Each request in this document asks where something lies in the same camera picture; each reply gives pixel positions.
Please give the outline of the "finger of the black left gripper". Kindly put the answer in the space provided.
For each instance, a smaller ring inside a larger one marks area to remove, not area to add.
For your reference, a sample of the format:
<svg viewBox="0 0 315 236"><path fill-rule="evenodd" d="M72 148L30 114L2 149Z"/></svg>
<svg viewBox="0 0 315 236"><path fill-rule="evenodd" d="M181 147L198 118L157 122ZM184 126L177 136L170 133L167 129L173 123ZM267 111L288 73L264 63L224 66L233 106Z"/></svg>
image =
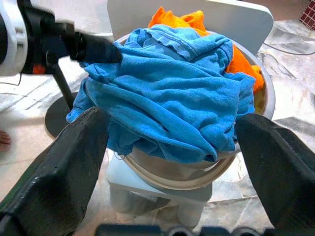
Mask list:
<svg viewBox="0 0 315 236"><path fill-rule="evenodd" d="M123 56L105 37L76 33L73 59L88 63L120 63Z"/></svg>

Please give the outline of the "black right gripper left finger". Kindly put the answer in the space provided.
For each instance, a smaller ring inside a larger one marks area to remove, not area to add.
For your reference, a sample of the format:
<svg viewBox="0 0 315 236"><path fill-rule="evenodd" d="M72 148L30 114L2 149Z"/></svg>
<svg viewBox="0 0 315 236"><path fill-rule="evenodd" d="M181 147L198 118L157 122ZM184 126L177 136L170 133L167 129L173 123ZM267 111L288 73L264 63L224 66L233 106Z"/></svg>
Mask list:
<svg viewBox="0 0 315 236"><path fill-rule="evenodd" d="M0 202L0 236L72 236L85 217L110 117L92 107L67 125Z"/></svg>

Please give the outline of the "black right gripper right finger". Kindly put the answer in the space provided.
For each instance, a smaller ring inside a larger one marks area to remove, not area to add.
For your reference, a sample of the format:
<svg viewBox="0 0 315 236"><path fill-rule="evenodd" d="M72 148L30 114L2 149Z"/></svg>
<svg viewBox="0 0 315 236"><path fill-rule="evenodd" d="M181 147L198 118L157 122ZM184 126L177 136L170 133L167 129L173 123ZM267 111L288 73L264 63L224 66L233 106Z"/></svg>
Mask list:
<svg viewBox="0 0 315 236"><path fill-rule="evenodd" d="M237 141L262 205L277 229L315 230L315 153L292 131L247 114Z"/></svg>

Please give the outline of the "blue cloth garment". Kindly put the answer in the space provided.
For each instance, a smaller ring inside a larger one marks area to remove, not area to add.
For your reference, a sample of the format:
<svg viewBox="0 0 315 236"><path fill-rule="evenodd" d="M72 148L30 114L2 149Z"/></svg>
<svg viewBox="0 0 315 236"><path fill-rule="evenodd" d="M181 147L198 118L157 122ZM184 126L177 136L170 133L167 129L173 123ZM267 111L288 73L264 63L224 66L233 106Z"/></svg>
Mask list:
<svg viewBox="0 0 315 236"><path fill-rule="evenodd" d="M120 155L137 148L184 164L215 162L235 149L235 122L254 112L254 77L228 73L232 41L199 36L192 28L155 25L117 43L120 63L83 63L67 121L97 106L111 117L108 147Z"/></svg>

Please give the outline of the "person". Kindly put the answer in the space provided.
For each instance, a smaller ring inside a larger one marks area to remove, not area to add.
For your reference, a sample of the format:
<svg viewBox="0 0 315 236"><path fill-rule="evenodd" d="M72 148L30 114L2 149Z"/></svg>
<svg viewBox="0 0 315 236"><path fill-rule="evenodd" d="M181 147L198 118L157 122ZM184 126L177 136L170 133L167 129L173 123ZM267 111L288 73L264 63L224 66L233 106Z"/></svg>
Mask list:
<svg viewBox="0 0 315 236"><path fill-rule="evenodd" d="M0 151L7 151L11 145L10 136L3 130L0 130Z"/></svg>

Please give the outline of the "black round base stand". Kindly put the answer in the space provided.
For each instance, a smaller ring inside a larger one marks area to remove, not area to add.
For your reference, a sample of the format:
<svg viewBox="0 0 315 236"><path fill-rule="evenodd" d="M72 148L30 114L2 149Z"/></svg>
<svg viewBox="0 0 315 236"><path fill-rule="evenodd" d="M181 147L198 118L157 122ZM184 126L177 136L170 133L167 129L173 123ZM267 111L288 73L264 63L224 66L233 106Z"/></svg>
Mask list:
<svg viewBox="0 0 315 236"><path fill-rule="evenodd" d="M66 116L73 108L73 102L77 92L71 92L58 64L53 66L53 70L54 73L52 75L62 93L62 97L53 102L48 108L45 115L45 128L47 132L55 138L68 125Z"/></svg>

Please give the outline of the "steel basin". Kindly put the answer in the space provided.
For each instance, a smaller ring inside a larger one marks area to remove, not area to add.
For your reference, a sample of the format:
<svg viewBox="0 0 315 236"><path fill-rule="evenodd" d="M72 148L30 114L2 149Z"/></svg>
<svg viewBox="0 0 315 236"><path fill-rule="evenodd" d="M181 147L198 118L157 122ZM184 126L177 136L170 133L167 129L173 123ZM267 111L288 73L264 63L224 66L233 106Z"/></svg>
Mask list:
<svg viewBox="0 0 315 236"><path fill-rule="evenodd" d="M254 96L254 107L256 114L271 119L275 110L273 82L262 63L256 58L255 51L248 50L237 41L234 44L251 63L257 64L261 68L265 85L263 90ZM222 176L240 151L239 144L236 144L235 151L218 153L217 162L202 161L193 164L168 162L158 157L148 156L136 148L127 156L119 156L116 152L110 151L107 180L113 183L122 177L123 182L127 182L131 180L132 176L135 176L157 188L198 189Z"/></svg>

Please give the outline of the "orange cloth garment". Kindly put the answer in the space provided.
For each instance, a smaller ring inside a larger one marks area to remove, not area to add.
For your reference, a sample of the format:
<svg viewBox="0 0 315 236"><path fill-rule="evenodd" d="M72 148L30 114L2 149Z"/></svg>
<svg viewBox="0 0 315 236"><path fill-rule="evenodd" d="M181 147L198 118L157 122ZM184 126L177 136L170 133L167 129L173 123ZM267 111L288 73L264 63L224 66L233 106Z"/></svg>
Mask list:
<svg viewBox="0 0 315 236"><path fill-rule="evenodd" d="M203 20L204 13L201 10L178 17L171 10L166 11L161 6L152 16L148 27L150 28L154 25L162 24L172 28L192 28L199 36L203 37L209 35L204 27ZM233 46L232 61L226 67L225 71L229 73L243 72L254 77L254 94L258 93L264 87L264 80L260 67L258 65L251 65L236 45Z"/></svg>

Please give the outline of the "small white plastic chair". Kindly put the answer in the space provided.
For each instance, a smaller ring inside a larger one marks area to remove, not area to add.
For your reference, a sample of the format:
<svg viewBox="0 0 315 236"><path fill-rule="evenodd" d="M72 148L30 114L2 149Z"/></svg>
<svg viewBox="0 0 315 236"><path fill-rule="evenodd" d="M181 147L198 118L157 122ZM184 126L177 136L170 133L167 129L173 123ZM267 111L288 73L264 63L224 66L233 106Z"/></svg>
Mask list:
<svg viewBox="0 0 315 236"><path fill-rule="evenodd" d="M107 10L114 39L124 43L135 28L147 26L160 6L178 15L202 10L208 31L239 42L248 50L255 51L255 56L274 24L267 7L237 0L108 0ZM135 176L127 182L119 177L113 183L108 183L111 205L115 211L137 215L148 197L174 200L179 203L179 222L194 227L212 196L215 181L193 190L157 188Z"/></svg>

